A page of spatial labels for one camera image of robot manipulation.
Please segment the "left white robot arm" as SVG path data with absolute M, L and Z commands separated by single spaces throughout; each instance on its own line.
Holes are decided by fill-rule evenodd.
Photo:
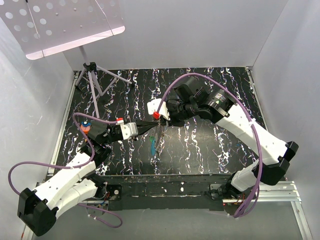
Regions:
M 116 122 L 93 120 L 81 126 L 86 144 L 66 166 L 49 180 L 19 193 L 17 216 L 38 237 L 46 234 L 67 210 L 90 198 L 103 199 L 105 180 L 94 170 L 111 153 L 113 142 L 132 140 L 159 125 L 158 121 L 119 118 Z

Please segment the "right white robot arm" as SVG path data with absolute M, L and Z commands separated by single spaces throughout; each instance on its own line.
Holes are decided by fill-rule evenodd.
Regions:
M 231 132 L 258 155 L 256 162 L 232 174 L 223 187 L 230 198 L 239 198 L 257 182 L 275 186 L 287 173 L 298 144 L 280 140 L 260 126 L 241 102 L 221 86 L 206 91 L 200 77 L 198 73 L 185 74 L 166 90 L 167 94 L 174 90 L 179 98 L 176 104 L 163 102 L 171 123 L 182 124 L 199 116 Z

